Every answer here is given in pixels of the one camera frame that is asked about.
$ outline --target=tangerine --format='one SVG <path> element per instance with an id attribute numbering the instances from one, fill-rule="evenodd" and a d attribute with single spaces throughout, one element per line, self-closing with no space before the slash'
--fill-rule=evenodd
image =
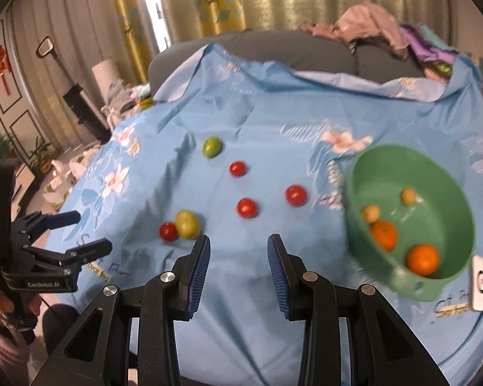
<path id="1" fill-rule="evenodd" d="M 390 252 L 395 248 L 398 234 L 394 225 L 390 222 L 374 222 L 370 227 L 370 233 L 383 250 Z"/>
<path id="2" fill-rule="evenodd" d="M 406 267 L 422 277 L 431 276 L 438 268 L 439 254 L 436 248 L 429 244 L 414 246 L 406 256 Z"/>

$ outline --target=floor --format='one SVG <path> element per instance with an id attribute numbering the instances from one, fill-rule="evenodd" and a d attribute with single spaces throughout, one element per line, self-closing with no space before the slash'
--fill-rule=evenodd
<path id="1" fill-rule="evenodd" d="M 75 150 L 65 152 L 58 159 L 62 162 L 68 162 L 71 158 L 73 158 L 76 155 L 79 155 L 82 151 L 83 149 L 77 148 Z M 51 177 L 50 174 L 45 177 L 45 180 L 41 184 L 41 189 L 33 195 L 25 211 L 27 215 L 37 210 L 40 210 L 44 214 L 57 213 L 55 210 L 52 209 L 52 207 L 50 207 L 50 205 L 47 202 L 45 202 L 45 199 L 43 198 L 43 187 L 45 187 L 49 183 L 50 177 Z M 50 231 L 45 232 L 32 245 L 38 248 L 44 248 L 47 242 L 49 233 Z M 57 297 L 54 294 L 42 294 L 41 296 L 44 298 L 45 302 L 49 305 L 53 305 L 59 302 Z M 29 361 L 29 377 L 31 381 L 34 380 L 34 377 L 36 376 L 37 372 L 39 372 L 39 370 L 45 363 L 46 359 L 48 358 L 47 353 L 45 351 L 43 332 L 41 330 L 41 320 L 43 318 L 43 314 L 46 312 L 47 309 L 48 307 L 46 304 L 41 305 L 41 315 L 39 318 L 40 322 L 38 323 L 38 325 L 36 326 L 36 329 L 34 330 L 36 334 L 36 339 L 34 343 L 31 345 L 31 354 L 30 354 L 30 361 Z M 129 386 L 133 386 L 137 384 L 136 370 L 129 370 L 129 381 L 130 381 Z"/>

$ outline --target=purple cloth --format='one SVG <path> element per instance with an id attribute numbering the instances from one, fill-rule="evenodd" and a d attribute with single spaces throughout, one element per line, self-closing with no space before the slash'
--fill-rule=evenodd
<path id="1" fill-rule="evenodd" d="M 410 47 L 417 56 L 417 59 L 422 62 L 444 62 L 453 65 L 456 59 L 456 54 L 453 52 L 442 51 L 426 42 L 417 32 L 407 26 L 401 26 L 401 30 L 410 43 Z"/>

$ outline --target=blue floral sheet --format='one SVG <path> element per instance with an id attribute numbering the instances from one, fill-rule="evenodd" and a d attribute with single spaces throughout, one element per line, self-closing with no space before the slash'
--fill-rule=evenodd
<path id="1" fill-rule="evenodd" d="M 475 254 L 483 256 L 480 86 L 478 71 L 464 57 L 456 60 L 448 86 L 422 78 L 379 86 L 350 76 L 299 74 L 205 47 L 161 87 L 157 106 L 115 130 L 68 197 L 63 211 L 78 210 L 82 220 L 53 231 L 47 248 L 65 251 L 107 237 L 113 252 L 89 263 L 79 290 L 60 300 L 82 311 L 106 283 L 135 287 L 170 270 L 193 242 L 166 244 L 158 228 L 190 209 L 212 252 L 199 311 L 193 321 L 176 323 L 181 374 L 210 384 L 297 384 L 303 325 L 279 312 L 268 236 L 280 233 L 290 253 L 333 283 L 355 288 L 374 282 L 347 252 L 340 185 L 354 153 L 397 143 L 433 158 L 459 182 L 477 226 Z M 224 146 L 207 159 L 201 147 L 210 136 Z M 230 176 L 233 161 L 247 163 L 242 178 Z M 286 204 L 284 191 L 292 184 L 307 188 L 305 206 Z M 259 204 L 254 219 L 236 213 L 243 197 Z M 483 362 L 483 313 L 468 309 L 467 274 L 432 303 L 376 285 L 449 382 L 466 384 Z"/>

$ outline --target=bowl rim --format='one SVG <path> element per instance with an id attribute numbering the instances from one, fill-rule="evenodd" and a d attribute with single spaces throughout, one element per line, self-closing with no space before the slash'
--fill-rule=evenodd
<path id="1" fill-rule="evenodd" d="M 391 262 L 391 264 L 397 263 L 397 265 L 399 265 L 401 268 L 405 269 L 407 272 L 411 273 L 415 277 L 418 277 L 418 278 L 420 278 L 422 280 L 429 280 L 429 281 L 434 281 L 434 282 L 441 282 L 443 284 L 446 284 L 447 282 L 450 282 L 451 280 L 453 280 L 454 278 L 456 278 L 459 274 L 461 274 L 463 270 L 465 270 L 465 267 L 469 264 L 469 260 L 472 257 L 472 254 L 473 254 L 473 251 L 474 251 L 474 247 L 475 247 L 475 243 L 476 243 L 476 227 L 475 227 L 475 221 L 474 221 L 474 214 L 472 213 L 472 209 L 470 207 L 469 201 L 467 200 L 467 196 L 465 195 L 465 192 L 461 188 L 460 184 L 458 184 L 458 182 L 454 179 L 454 177 L 442 165 L 440 165 L 439 163 L 437 163 L 433 159 L 429 158 L 424 153 L 422 153 L 422 152 L 420 152 L 418 150 L 415 150 L 413 148 L 407 147 L 405 145 L 399 145 L 399 144 L 395 144 L 395 143 L 382 143 L 382 144 L 372 145 L 371 147 L 368 147 L 368 148 L 362 150 L 354 158 L 354 162 L 353 162 L 353 164 L 352 164 L 352 166 L 351 166 L 351 168 L 349 170 L 349 173 L 347 175 L 347 178 L 346 178 L 345 189 L 346 189 L 346 196 L 347 196 L 347 198 L 356 198 L 356 194 L 354 193 L 354 190 L 355 190 L 355 188 L 354 188 L 354 170 L 356 169 L 356 165 L 357 165 L 358 161 L 366 153 L 368 153 L 370 151 L 373 151 L 373 150 L 376 150 L 376 149 L 380 149 L 380 148 L 400 148 L 400 149 L 408 150 L 408 151 L 411 151 L 411 152 L 413 152 L 413 153 L 421 156 L 425 160 L 431 162 L 433 165 L 435 165 L 437 168 L 439 168 L 446 175 L 446 177 L 448 177 L 454 183 L 454 185 L 456 186 L 456 189 L 459 191 L 459 193 L 461 194 L 462 198 L 464 199 L 464 203 L 465 203 L 465 206 L 467 207 L 467 211 L 469 213 L 470 220 L 471 220 L 472 247 L 471 247 L 471 251 L 470 251 L 469 257 L 467 257 L 466 262 L 462 265 L 462 267 L 461 267 L 460 270 L 458 270 L 457 272 L 455 272 L 454 274 L 452 274 L 452 275 L 450 275 L 448 277 L 444 277 L 444 278 L 431 278 L 431 277 L 423 277 L 423 276 L 420 276 L 420 275 L 414 273 L 413 271 L 411 271 L 405 265 L 400 264 L 399 262 L 397 262 L 395 260 L 393 262 Z M 370 244 L 372 245 L 372 247 L 380 254 L 380 256 L 383 259 L 385 259 L 387 262 L 390 262 L 390 258 L 383 251 L 383 249 L 379 246 L 379 244 L 375 241 L 374 237 L 370 236 L 370 232 L 368 230 L 368 223 L 363 220 L 363 218 L 361 216 L 361 213 L 356 213 L 356 215 L 357 215 L 356 216 L 356 222 L 357 222 L 357 225 L 358 225 L 359 229 L 364 234 L 363 236 L 367 239 L 367 241 L 370 242 Z"/>

